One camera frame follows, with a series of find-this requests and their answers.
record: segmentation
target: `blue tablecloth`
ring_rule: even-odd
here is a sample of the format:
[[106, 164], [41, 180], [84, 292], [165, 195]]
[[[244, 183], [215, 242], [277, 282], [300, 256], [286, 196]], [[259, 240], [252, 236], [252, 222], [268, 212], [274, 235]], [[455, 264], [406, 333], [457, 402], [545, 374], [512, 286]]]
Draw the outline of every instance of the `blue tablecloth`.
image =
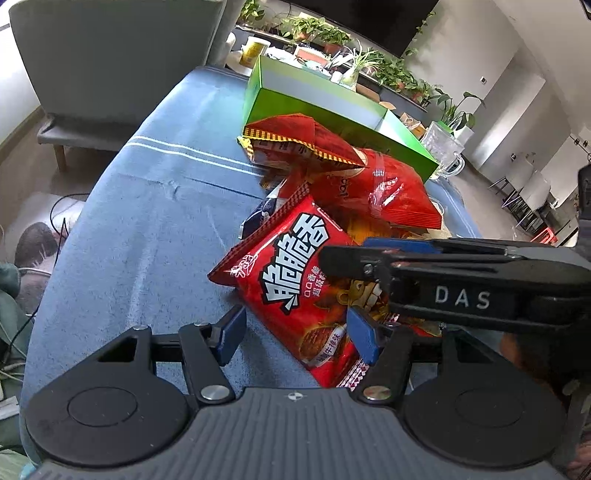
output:
[[[39, 308], [21, 405], [65, 370], [136, 324], [176, 332], [217, 321], [236, 297], [206, 274], [236, 244], [240, 223], [265, 196], [263, 171], [236, 142], [246, 81], [202, 67], [146, 119], [100, 178], [68, 238]], [[446, 181], [429, 183], [448, 228], [479, 236]], [[246, 385], [314, 387], [313, 377], [253, 316], [224, 368]], [[179, 365], [158, 374], [186, 390]], [[21, 433], [28, 448], [22, 424]]]

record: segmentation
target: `television screen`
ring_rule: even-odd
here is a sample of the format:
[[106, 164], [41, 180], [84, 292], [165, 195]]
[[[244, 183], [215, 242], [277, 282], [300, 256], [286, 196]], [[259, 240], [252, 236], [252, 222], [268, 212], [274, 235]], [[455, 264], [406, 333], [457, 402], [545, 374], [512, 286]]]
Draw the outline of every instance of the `television screen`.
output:
[[296, 0], [292, 2], [401, 56], [438, 0]]

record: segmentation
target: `wooden chair leg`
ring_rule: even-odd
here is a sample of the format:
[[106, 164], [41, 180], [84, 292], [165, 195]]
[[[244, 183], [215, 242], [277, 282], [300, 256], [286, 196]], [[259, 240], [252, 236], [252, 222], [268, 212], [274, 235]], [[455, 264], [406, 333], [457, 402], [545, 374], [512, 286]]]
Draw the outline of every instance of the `wooden chair leg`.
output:
[[66, 165], [66, 152], [63, 145], [54, 145], [53, 151], [56, 153], [57, 169], [60, 173], [64, 173], [68, 170]]

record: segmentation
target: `tissue box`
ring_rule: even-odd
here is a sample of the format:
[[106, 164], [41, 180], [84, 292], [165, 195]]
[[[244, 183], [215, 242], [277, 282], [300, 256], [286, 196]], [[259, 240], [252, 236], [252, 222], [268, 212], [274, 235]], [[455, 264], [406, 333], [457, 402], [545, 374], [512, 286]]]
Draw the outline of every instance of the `tissue box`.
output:
[[413, 167], [423, 181], [437, 162], [390, 110], [328, 79], [261, 56], [246, 88], [244, 124], [303, 113], [354, 147], [373, 148]]

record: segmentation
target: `white chair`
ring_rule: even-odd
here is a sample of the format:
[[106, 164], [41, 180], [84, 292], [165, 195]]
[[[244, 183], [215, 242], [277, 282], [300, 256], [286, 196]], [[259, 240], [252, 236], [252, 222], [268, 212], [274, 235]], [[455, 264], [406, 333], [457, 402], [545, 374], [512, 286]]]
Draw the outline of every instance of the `white chair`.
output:
[[525, 228], [525, 230], [530, 228], [535, 222], [535, 213], [545, 205], [549, 194], [550, 182], [546, 180], [539, 171], [534, 172], [529, 182], [521, 190], [520, 196], [525, 205], [527, 205], [527, 211], [517, 226], [520, 226], [526, 218], [533, 215], [534, 218], [532, 222]]
[[527, 160], [516, 161], [511, 167], [510, 171], [507, 172], [507, 175], [505, 177], [503, 177], [497, 182], [494, 182], [489, 187], [491, 189], [502, 181], [505, 181], [505, 184], [499, 189], [499, 191], [504, 189], [507, 186], [507, 184], [510, 184], [511, 187], [513, 187], [513, 192], [511, 192], [511, 194], [505, 199], [503, 203], [503, 208], [513, 201], [513, 197], [521, 191], [521, 189], [531, 178], [533, 172], [534, 166]]

